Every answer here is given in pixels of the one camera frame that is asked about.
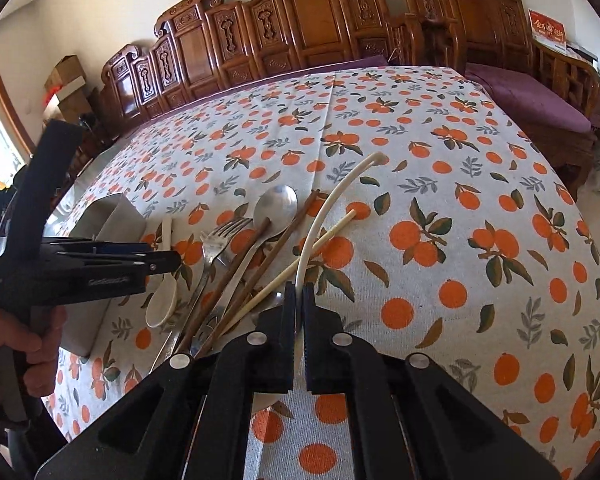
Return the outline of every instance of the window frame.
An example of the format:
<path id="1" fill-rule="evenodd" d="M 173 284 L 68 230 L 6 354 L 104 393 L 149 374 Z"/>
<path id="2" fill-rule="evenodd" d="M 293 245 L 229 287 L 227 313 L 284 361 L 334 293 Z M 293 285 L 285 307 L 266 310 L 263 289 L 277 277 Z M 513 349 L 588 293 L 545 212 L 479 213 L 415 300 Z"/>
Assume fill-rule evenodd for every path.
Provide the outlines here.
<path id="1" fill-rule="evenodd" d="M 24 150 L 24 152 L 27 153 L 27 155 L 31 156 L 36 149 L 36 145 L 31 140 L 31 137 L 29 137 L 29 134 L 27 133 L 24 125 L 22 124 L 20 117 L 18 117 L 18 114 L 15 108 L 13 107 L 13 103 L 11 103 L 11 99 L 7 94 L 7 89 L 5 88 L 4 82 L 2 81 L 1 77 L 0 107 L 2 107 L 5 115 L 9 120 L 9 124 L 5 124 L 5 127 L 7 127 L 8 130 L 11 130 L 15 136 L 15 138 L 12 138 L 11 141 L 15 144 L 18 144 Z"/>

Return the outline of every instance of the white cable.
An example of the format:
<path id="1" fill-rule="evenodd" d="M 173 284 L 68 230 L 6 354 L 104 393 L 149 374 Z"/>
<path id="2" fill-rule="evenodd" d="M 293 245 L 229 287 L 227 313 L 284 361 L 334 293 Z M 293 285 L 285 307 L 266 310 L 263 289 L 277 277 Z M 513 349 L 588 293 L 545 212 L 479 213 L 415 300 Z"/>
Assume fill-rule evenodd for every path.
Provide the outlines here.
<path id="1" fill-rule="evenodd" d="M 339 199 L 340 195 L 349 187 L 354 180 L 357 179 L 361 174 L 365 173 L 371 166 L 381 166 L 387 162 L 387 156 L 382 152 L 375 152 L 369 155 L 367 158 L 362 160 L 349 174 L 340 181 L 340 183 L 331 191 L 327 200 L 324 201 L 319 213 L 314 219 L 314 223 L 311 224 L 309 233 L 306 236 L 304 247 L 300 253 L 300 262 L 298 263 L 298 272 L 296 272 L 296 300 L 300 301 L 302 297 L 302 288 L 304 287 L 304 274 L 306 273 L 306 267 L 311 259 L 313 252 L 314 243 L 320 233 L 320 228 L 327 218 L 329 211 Z"/>

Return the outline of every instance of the table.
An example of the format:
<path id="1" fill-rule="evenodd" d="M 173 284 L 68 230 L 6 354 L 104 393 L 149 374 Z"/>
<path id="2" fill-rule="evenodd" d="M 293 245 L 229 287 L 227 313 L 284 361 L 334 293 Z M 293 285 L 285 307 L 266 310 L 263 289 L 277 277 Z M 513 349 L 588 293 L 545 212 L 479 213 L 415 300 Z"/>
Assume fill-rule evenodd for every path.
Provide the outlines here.
<path id="1" fill-rule="evenodd" d="M 357 212 L 312 260 L 318 304 L 380 352 L 427 353 L 574 478 L 600 446 L 600 255 L 547 161 L 453 70 L 291 77 L 178 110 L 135 133 L 65 231 L 114 192 L 148 219 L 149 243 L 173 214 L 186 300 L 186 282 L 195 287 L 202 270 L 201 232 L 249 215 L 273 183 L 292 186 L 301 202 L 312 189 L 328 193 L 376 150 L 389 162 L 328 216 L 326 228 Z M 309 225 L 262 283 L 290 263 Z M 168 328 L 144 325 L 146 302 L 114 302 L 89 359 L 61 352 L 46 405 L 68 439 L 148 373 Z M 245 478 L 352 478 L 346 420 L 342 396 L 312 397 L 298 379 L 255 414 Z"/>

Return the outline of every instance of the wooden sofa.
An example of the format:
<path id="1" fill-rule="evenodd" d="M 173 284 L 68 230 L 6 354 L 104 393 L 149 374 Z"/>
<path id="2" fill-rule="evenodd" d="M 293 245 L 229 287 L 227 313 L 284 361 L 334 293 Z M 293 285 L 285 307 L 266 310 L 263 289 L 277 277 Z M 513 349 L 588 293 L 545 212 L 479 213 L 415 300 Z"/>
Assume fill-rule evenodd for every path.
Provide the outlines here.
<path id="1" fill-rule="evenodd" d="M 534 40 L 522 0 L 406 1 L 421 23 L 426 59 L 482 83 L 576 196 L 593 165 L 588 117 L 600 88 L 593 67 Z M 500 88 L 492 92 L 494 78 Z M 498 100 L 499 90 L 509 102 Z"/>
<path id="2" fill-rule="evenodd" d="M 416 17 L 389 18 L 385 0 L 182 0 L 154 33 L 146 52 L 128 44 L 102 70 L 118 132 L 268 76 L 377 54 L 415 65 L 424 52 Z"/>

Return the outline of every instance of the white ceramic spoon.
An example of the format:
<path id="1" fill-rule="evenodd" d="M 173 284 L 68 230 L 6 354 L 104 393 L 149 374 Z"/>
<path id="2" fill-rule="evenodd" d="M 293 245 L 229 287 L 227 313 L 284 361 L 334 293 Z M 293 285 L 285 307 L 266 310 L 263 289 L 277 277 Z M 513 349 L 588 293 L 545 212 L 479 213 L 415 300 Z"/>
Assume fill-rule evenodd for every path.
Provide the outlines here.
<path id="1" fill-rule="evenodd" d="M 171 250 L 171 215 L 166 215 L 162 220 L 162 245 L 161 250 Z M 178 282 L 171 273 L 162 275 L 162 282 L 154 292 L 146 307 L 144 318 L 150 328 L 158 328 L 164 324 L 176 309 Z"/>

